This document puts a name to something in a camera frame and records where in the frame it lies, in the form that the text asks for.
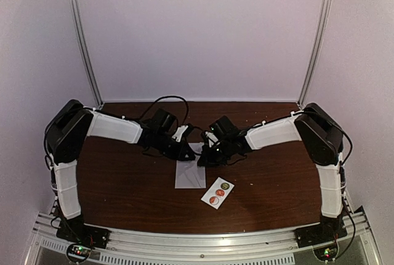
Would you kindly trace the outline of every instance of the green circle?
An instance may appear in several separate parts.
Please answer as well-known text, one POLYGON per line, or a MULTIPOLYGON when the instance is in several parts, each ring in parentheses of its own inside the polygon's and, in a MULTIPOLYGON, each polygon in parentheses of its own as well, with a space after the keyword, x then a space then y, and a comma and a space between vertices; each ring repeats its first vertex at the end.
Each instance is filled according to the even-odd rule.
POLYGON ((220 186, 223 190, 227 190, 228 188, 230 188, 230 185, 228 183, 222 183, 222 185, 220 186))

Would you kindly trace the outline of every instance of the dark wood surface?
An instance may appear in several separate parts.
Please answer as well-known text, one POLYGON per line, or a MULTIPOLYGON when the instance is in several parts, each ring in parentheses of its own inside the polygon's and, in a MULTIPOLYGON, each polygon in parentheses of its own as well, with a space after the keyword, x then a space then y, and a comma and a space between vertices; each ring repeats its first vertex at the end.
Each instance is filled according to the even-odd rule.
MULTIPOLYGON (((106 104, 104 110, 139 116, 147 103, 106 104)), ((181 102, 154 107, 179 116, 181 102)), ((292 103, 190 102, 187 122, 207 129, 227 115, 239 127, 288 115, 292 103)), ((193 133, 189 142, 199 142, 193 133)), ((79 201, 88 224, 164 233, 227 233, 277 229, 319 221, 318 172, 301 142, 250 153, 233 166, 206 169, 207 189, 222 177, 232 193, 215 210, 200 200, 207 189, 175 189, 175 161, 141 154, 124 142, 89 137, 77 167, 79 201)))

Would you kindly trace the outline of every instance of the workstation enclosure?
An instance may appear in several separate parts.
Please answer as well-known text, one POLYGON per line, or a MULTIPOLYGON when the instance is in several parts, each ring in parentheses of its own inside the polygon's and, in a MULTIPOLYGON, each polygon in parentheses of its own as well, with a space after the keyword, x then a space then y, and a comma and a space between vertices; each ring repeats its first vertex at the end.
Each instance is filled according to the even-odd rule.
POLYGON ((41 141, 59 108, 69 99, 98 107, 165 95, 196 102, 292 102, 300 108, 319 103, 353 139, 355 152, 347 163, 350 206, 353 211, 364 206, 382 259, 391 259, 391 0, 5 0, 2 5, 0 114, 6 123, 0 249, 9 262, 21 261, 22 253, 15 255, 12 248, 23 251, 37 212, 48 212, 53 204, 41 141), (22 175, 10 165, 18 165, 22 175), (11 225, 15 218, 23 225, 11 225))

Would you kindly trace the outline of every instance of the white paper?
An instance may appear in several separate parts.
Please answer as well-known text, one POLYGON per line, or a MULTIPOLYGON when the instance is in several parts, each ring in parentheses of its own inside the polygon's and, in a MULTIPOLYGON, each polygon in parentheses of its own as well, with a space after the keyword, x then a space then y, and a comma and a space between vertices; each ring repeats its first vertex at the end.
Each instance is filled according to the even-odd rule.
MULTIPOLYGON (((196 153, 201 153, 204 143, 191 143, 190 147, 196 153)), ((177 161, 175 174, 176 189, 204 189, 206 188, 205 167, 197 166, 199 157, 193 161, 177 161)))
POLYGON ((218 209, 228 194, 230 194, 231 190, 233 190, 233 188, 234 184, 223 180, 221 177, 218 177, 212 184, 211 188, 209 188, 201 198, 201 200, 211 207, 218 209))

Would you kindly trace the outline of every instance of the ventilation grille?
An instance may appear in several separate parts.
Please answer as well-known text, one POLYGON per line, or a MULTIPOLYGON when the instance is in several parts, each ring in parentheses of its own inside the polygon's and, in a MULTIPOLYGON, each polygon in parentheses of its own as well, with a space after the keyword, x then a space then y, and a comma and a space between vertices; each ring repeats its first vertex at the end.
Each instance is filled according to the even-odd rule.
MULTIPOLYGON (((103 264, 108 265, 179 265, 180 263, 173 263, 173 262, 160 262, 160 261, 139 261, 135 258, 128 258, 123 256, 115 256, 106 253, 102 253, 100 256, 100 262, 103 264)), ((222 265, 295 265, 294 262, 294 255, 293 254, 286 254, 277 257, 271 258, 262 258, 262 259, 255 259, 249 262, 220 262, 222 265)))
POLYGON ((46 239, 46 238, 42 240, 41 245, 44 248, 48 248, 52 251, 58 251, 59 253, 66 253, 66 249, 67 249, 67 246, 64 243, 60 243, 55 240, 46 239))

